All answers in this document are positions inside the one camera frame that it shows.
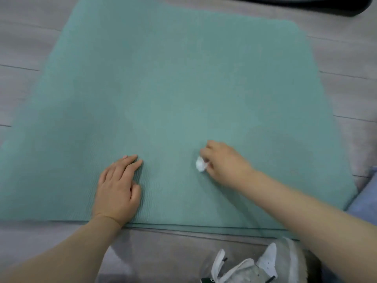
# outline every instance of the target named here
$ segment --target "white wipe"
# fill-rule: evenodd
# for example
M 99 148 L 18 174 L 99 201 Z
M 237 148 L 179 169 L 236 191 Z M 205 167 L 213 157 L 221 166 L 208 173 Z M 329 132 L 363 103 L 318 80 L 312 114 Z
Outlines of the white wipe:
M 198 169 L 199 172 L 204 172 L 205 169 L 208 166 L 208 163 L 206 163 L 203 160 L 203 158 L 199 156 L 198 159 L 196 160 L 195 166 L 196 166 L 196 168 Z

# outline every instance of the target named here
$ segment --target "person's left hand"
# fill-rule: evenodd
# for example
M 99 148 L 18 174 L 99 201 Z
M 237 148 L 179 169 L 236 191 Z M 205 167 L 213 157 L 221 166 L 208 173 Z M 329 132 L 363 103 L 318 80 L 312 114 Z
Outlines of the person's left hand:
M 107 167 L 98 180 L 92 217 L 105 216 L 120 227 L 129 222 L 140 204 L 141 189 L 132 178 L 143 160 L 137 155 L 124 156 Z

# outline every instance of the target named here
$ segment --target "green mat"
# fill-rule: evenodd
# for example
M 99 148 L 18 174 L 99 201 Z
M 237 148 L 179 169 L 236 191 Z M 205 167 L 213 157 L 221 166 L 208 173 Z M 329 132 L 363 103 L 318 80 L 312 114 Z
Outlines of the green mat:
M 294 23 L 80 0 L 1 148 L 0 220 L 86 221 L 100 172 L 138 153 L 143 199 L 133 226 L 289 235 L 196 170 L 208 139 L 336 207 L 356 193 Z

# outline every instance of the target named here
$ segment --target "person's right hand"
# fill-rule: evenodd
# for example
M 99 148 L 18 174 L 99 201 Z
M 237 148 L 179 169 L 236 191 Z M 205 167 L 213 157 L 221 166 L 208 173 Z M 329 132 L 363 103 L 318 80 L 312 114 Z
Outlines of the person's right hand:
M 236 150 L 225 143 L 209 140 L 200 156 L 209 162 L 207 172 L 220 184 L 236 190 L 242 189 L 256 170 Z

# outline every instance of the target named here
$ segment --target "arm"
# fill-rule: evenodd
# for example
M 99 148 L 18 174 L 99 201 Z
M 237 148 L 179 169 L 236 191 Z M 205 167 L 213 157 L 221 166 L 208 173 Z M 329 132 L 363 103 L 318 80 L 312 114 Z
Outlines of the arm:
M 94 282 L 120 228 L 135 215 L 140 186 L 132 181 L 142 160 L 123 157 L 100 176 L 93 217 L 69 238 L 3 275 L 2 282 Z
M 294 232 L 345 282 L 377 282 L 377 227 L 254 170 L 224 143 L 200 151 L 207 172 L 252 200 Z

